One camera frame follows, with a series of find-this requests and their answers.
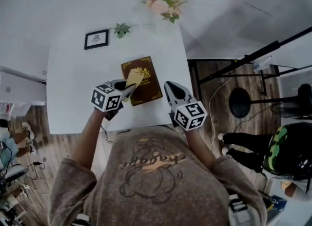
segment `black pants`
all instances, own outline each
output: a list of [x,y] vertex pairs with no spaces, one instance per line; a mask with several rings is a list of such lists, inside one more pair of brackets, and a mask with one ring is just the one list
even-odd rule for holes
[[230,149],[227,154],[233,159],[249,169],[256,172],[262,171],[262,163],[265,154],[269,150],[269,143],[272,134],[251,135],[246,133],[227,133],[223,136],[223,142],[227,145],[238,145],[252,150],[252,153],[246,153]]

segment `white table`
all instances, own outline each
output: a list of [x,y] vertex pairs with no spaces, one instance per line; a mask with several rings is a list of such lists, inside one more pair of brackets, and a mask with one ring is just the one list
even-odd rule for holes
[[175,81],[192,92],[190,73],[179,26],[165,35],[153,33],[153,27],[133,26],[122,39],[110,30],[109,45],[90,50],[84,50],[85,35],[51,46],[47,77],[50,133],[81,133],[94,109],[92,88],[123,79],[121,64],[146,56],[152,58],[163,98],[135,107],[124,103],[108,131],[171,123],[164,83]]

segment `yellow paper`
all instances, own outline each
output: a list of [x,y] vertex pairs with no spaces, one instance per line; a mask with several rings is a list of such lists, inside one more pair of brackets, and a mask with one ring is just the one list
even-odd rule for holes
[[143,78],[144,78],[144,73],[139,72],[137,69],[131,69],[128,75],[127,82],[126,82],[126,87],[132,84],[136,84],[136,88],[137,88],[142,82]]

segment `flower bouquet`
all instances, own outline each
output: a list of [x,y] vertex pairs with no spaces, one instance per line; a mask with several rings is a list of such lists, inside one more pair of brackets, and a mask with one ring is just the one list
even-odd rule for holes
[[145,0],[146,4],[155,14],[162,15],[163,20],[174,23],[181,15],[180,6],[188,0]]

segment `black fan base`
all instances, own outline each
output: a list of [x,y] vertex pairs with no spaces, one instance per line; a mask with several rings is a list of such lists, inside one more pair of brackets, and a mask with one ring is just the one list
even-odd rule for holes
[[250,97],[248,92],[242,88],[235,88],[230,95],[229,106],[231,113],[236,118],[244,118],[250,111]]

